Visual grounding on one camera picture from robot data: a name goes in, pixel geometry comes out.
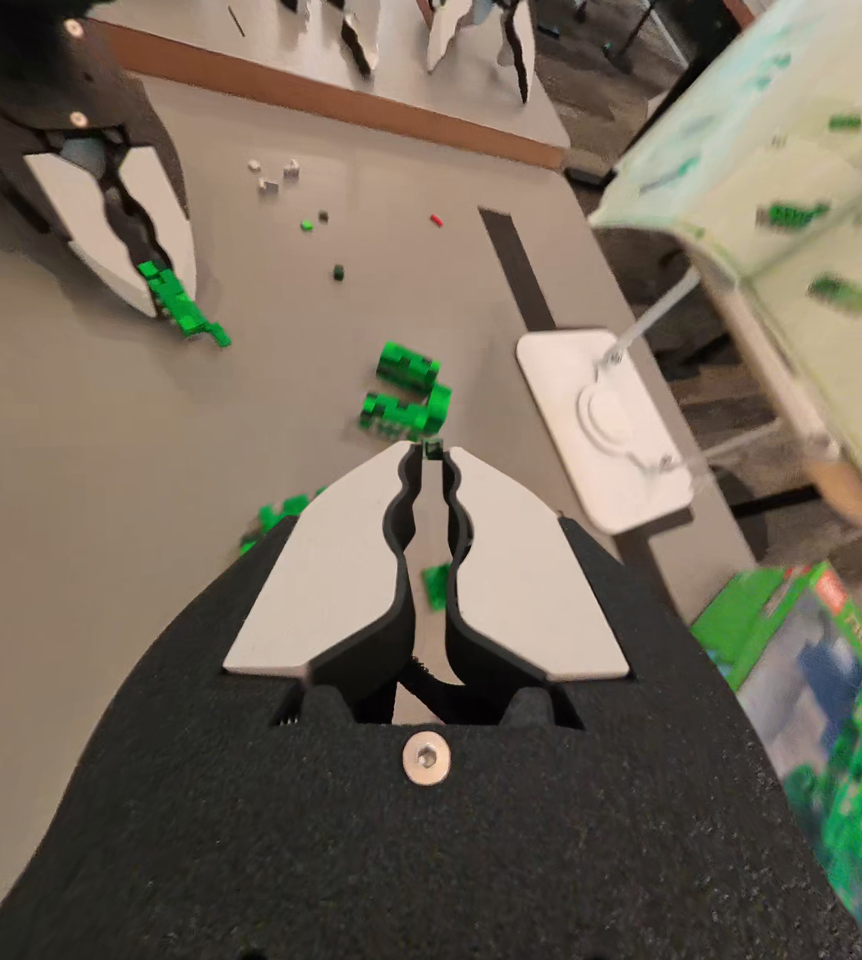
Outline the blocky green brick assembly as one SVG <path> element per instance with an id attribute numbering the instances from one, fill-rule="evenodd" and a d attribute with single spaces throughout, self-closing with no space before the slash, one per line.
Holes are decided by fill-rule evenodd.
<path id="1" fill-rule="evenodd" d="M 439 372 L 437 360 L 400 342 L 386 342 L 375 371 L 385 389 L 365 395 L 358 426 L 392 441 L 437 437 L 452 402 L 452 389 L 440 381 Z"/>

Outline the green flat brick cluster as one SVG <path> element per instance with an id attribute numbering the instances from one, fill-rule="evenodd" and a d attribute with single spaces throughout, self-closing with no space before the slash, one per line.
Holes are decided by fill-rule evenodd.
<path id="1" fill-rule="evenodd" d="M 322 494 L 325 489 L 326 486 L 320 486 L 310 494 L 298 494 L 285 498 L 279 503 L 269 503 L 260 507 L 255 519 L 250 523 L 240 538 L 238 547 L 239 555 L 245 555 L 245 553 L 252 549 L 265 535 L 269 534 L 281 521 L 291 517 L 298 518 L 309 504 L 313 502 L 317 496 Z"/>

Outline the pale green instruction booklet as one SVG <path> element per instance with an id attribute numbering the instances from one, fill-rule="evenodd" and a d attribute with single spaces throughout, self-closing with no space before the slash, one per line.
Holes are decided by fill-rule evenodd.
<path id="1" fill-rule="evenodd" d="M 628 150 L 589 221 L 674 237 L 806 457 L 862 492 L 862 2 L 774 2 Z"/>

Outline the long green brick assembly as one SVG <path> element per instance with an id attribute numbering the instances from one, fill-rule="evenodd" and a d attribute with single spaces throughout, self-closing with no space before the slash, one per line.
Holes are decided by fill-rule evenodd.
<path id="1" fill-rule="evenodd" d="M 172 269 L 157 260 L 142 261 L 136 269 L 145 281 L 158 313 L 176 327 L 184 340 L 204 337 L 220 349 L 231 346 L 226 331 L 201 312 Z"/>

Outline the green building set box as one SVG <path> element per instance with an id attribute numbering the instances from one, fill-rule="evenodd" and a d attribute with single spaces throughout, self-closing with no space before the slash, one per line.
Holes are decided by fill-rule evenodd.
<path id="1" fill-rule="evenodd" d="M 830 563 L 734 575 L 692 633 L 862 928 L 862 612 Z"/>

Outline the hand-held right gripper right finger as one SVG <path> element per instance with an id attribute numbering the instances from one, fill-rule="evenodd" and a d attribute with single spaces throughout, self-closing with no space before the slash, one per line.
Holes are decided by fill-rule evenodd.
<path id="1" fill-rule="evenodd" d="M 437 692 L 446 724 L 511 716 L 585 729 L 569 689 L 626 681 L 630 665 L 561 524 L 528 487 L 461 447 L 441 461 L 451 564 L 445 652 L 461 680 Z"/>

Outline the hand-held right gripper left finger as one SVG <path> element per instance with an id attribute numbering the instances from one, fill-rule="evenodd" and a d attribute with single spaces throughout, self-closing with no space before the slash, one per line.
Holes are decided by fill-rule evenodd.
<path id="1" fill-rule="evenodd" d="M 316 496 L 288 528 L 226 673 L 331 687 L 359 722 L 392 721 L 413 660 L 405 550 L 422 465 L 419 444 L 397 441 Z"/>

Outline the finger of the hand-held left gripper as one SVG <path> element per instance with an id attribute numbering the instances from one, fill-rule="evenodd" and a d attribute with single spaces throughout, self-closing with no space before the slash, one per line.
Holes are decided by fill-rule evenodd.
<path id="1" fill-rule="evenodd" d="M 110 190 L 104 193 L 114 250 L 105 267 L 108 285 L 128 303 L 150 302 L 148 283 L 137 265 L 156 260 L 170 266 L 194 297 L 197 257 L 192 225 L 154 148 L 128 150 L 118 167 L 116 190 L 116 199 Z"/>
<path id="2" fill-rule="evenodd" d="M 68 249 L 121 300 L 146 317 L 158 311 L 141 264 L 155 254 L 141 224 L 129 217 L 91 173 L 53 152 L 25 156 L 25 164 L 67 235 Z"/>

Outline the white booklet stand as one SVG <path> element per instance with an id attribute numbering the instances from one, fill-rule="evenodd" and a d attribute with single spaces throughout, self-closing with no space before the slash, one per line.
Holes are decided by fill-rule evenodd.
<path id="1" fill-rule="evenodd" d="M 714 460 L 746 448 L 777 420 L 686 455 L 630 356 L 631 347 L 701 282 L 690 267 L 624 333 L 604 328 L 528 332 L 516 358 L 581 507 L 616 537 L 689 508 L 718 486 Z"/>

